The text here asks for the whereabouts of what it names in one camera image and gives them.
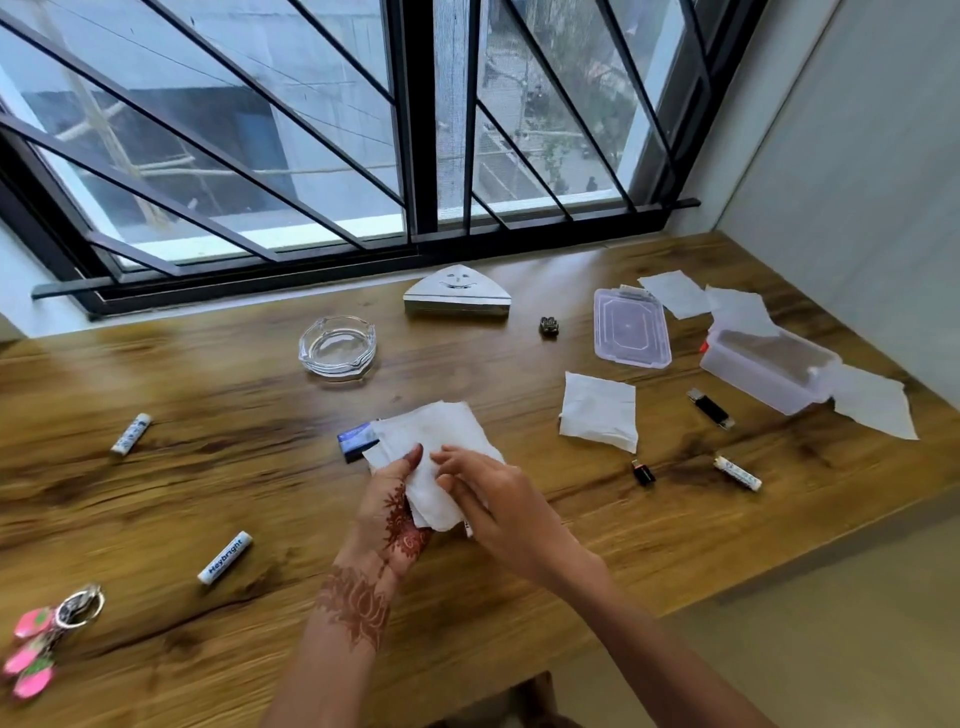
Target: left hand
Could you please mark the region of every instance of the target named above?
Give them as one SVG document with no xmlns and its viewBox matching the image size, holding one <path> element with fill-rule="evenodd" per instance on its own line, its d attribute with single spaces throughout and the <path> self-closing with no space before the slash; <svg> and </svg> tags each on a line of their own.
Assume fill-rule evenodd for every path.
<svg viewBox="0 0 960 728">
<path fill-rule="evenodd" d="M 360 508 L 334 565 L 359 570 L 392 597 L 433 531 L 417 528 L 407 503 L 405 480 L 423 457 L 417 445 L 399 460 L 373 473 Z"/>
</svg>

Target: glass ashtray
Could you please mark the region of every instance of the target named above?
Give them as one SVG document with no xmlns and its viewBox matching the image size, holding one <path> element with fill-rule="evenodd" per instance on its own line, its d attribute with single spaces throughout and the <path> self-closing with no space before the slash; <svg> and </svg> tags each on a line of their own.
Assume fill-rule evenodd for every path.
<svg viewBox="0 0 960 728">
<path fill-rule="evenodd" d="M 300 337 L 300 363 L 327 379 L 357 379 L 375 355 L 373 324 L 356 316 L 327 316 Z"/>
</svg>

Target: pink keychain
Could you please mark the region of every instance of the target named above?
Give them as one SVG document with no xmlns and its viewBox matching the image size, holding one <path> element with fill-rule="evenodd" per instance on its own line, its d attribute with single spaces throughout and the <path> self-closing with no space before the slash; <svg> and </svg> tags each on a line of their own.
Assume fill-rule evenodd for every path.
<svg viewBox="0 0 960 728">
<path fill-rule="evenodd" d="M 27 612 L 13 629 L 26 641 L 3 665 L 7 677 L 15 677 L 13 695 L 26 700 L 42 692 L 54 676 L 53 649 L 70 630 L 83 627 L 104 609 L 107 599 L 97 584 L 68 596 L 56 609 L 41 607 Z"/>
</svg>

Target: finger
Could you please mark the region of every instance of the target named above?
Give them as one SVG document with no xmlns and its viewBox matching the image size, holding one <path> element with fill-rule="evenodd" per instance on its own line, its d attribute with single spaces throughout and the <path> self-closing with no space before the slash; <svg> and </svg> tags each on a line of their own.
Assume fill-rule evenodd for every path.
<svg viewBox="0 0 960 728">
<path fill-rule="evenodd" d="M 444 452 L 442 450 L 438 450 L 436 452 L 430 453 L 430 459 L 433 460 L 435 463 L 437 463 L 437 465 L 442 465 L 451 457 L 453 457 L 453 455 L 454 455 L 453 452 Z"/>
<path fill-rule="evenodd" d="M 490 476 L 503 467 L 502 463 L 498 463 L 487 455 L 473 450 L 461 450 L 454 452 L 441 464 L 437 469 L 437 475 L 456 475 L 486 493 Z"/>
<path fill-rule="evenodd" d="M 483 507 L 470 487 L 459 477 L 441 475 L 437 478 L 437 485 L 450 493 L 450 496 L 464 512 L 464 517 L 470 522 L 473 532 L 483 538 L 495 527 L 490 511 Z"/>
<path fill-rule="evenodd" d="M 395 460 L 390 465 L 384 466 L 376 472 L 378 475 L 386 475 L 396 480 L 405 480 L 407 476 L 414 471 L 423 457 L 423 445 L 414 445 L 414 448 L 399 460 Z"/>
</svg>

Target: white tissue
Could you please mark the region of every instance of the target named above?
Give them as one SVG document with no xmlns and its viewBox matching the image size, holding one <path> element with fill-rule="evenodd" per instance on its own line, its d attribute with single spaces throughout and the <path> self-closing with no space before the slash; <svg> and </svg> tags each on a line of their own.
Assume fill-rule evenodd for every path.
<svg viewBox="0 0 960 728">
<path fill-rule="evenodd" d="M 371 423 L 380 442 L 364 452 L 372 467 L 382 468 L 423 445 L 423 459 L 407 478 L 407 500 L 414 523 L 448 531 L 464 519 L 456 501 L 437 485 L 437 464 L 430 452 L 441 445 L 458 445 L 503 462 L 503 455 L 487 440 L 466 402 L 435 401 L 405 415 Z"/>
<path fill-rule="evenodd" d="M 713 313 L 711 329 L 742 331 L 753 336 L 780 336 L 780 328 L 770 319 L 767 306 L 758 293 L 707 286 L 707 299 Z"/>
<path fill-rule="evenodd" d="M 710 302 L 704 289 L 683 271 L 670 271 L 637 280 L 678 319 L 688 319 L 710 311 Z"/>
<path fill-rule="evenodd" d="M 567 372 L 560 434 L 636 452 L 636 387 Z"/>
<path fill-rule="evenodd" d="M 833 381 L 833 409 L 861 425 L 903 440 L 917 440 L 903 384 L 846 364 Z"/>
</svg>

